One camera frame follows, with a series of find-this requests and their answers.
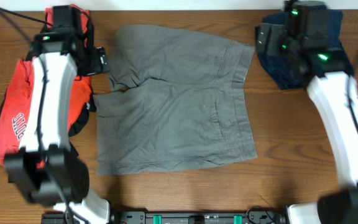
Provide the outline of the grey shorts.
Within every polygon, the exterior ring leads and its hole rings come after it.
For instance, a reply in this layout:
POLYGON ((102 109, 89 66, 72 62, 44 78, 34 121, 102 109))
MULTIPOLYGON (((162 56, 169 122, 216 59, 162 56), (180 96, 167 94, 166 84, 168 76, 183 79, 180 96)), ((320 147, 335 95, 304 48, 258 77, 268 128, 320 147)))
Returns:
POLYGON ((217 35, 124 25, 111 91, 94 95, 98 174, 205 169, 255 159, 244 82, 254 47, 217 35))

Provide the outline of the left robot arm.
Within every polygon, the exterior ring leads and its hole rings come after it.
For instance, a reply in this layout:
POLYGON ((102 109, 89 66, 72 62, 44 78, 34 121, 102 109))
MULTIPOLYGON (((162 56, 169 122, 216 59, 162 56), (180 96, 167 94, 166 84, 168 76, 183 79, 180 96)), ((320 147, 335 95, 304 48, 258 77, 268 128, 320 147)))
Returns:
POLYGON ((109 71, 104 48, 94 45, 89 14, 55 6, 52 22, 30 44, 34 85, 19 151, 4 157, 9 180, 29 203, 52 207, 43 223, 109 223, 109 202, 90 189, 88 168, 68 136, 70 95, 76 77, 109 71))

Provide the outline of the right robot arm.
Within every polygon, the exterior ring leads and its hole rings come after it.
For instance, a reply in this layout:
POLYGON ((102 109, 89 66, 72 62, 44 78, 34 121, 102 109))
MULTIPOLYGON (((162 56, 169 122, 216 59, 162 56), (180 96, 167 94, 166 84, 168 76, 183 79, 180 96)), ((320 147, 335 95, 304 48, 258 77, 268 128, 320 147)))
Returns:
POLYGON ((262 68, 282 90, 303 88, 323 121, 340 190, 267 215, 267 223, 358 223, 358 90, 341 44, 342 12, 322 1, 285 1, 255 29, 262 68))

